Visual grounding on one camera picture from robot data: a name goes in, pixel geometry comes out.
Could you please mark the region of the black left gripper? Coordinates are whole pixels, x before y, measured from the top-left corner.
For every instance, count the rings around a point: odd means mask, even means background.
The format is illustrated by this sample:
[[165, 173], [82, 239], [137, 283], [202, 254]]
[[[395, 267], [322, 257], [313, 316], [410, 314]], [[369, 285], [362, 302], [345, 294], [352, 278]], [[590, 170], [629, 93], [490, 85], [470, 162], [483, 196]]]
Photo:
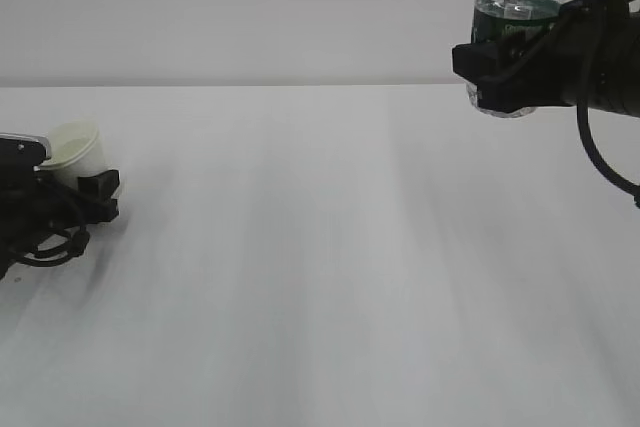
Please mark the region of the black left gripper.
[[119, 171], [79, 177], [78, 191], [51, 174], [1, 168], [1, 275], [16, 265], [55, 268], [81, 257], [89, 244], [89, 223], [119, 215]]

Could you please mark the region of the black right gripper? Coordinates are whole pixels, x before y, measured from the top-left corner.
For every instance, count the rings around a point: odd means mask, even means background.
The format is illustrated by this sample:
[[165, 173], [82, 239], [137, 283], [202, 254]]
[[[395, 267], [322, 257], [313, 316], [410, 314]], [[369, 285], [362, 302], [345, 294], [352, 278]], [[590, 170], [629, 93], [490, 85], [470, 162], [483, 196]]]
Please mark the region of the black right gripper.
[[535, 112], [577, 104], [583, 63], [596, 55], [589, 75], [589, 106], [605, 112], [639, 110], [639, 13], [605, 20], [595, 38], [595, 14], [577, 2], [562, 7], [552, 30], [538, 39], [497, 39], [451, 50], [453, 72], [467, 84], [481, 112]]

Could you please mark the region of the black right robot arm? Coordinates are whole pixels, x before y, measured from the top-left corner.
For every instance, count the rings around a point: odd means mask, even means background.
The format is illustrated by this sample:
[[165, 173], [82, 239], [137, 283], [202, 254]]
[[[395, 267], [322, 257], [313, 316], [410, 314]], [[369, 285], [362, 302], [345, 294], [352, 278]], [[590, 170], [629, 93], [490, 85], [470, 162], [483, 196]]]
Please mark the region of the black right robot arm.
[[[535, 20], [476, 10], [472, 40], [453, 47], [452, 69], [470, 87], [472, 104], [490, 115], [574, 106], [594, 28], [594, 15], [578, 1], [562, 5], [556, 17]], [[608, 19], [596, 48], [590, 108], [638, 116], [638, 14]]]

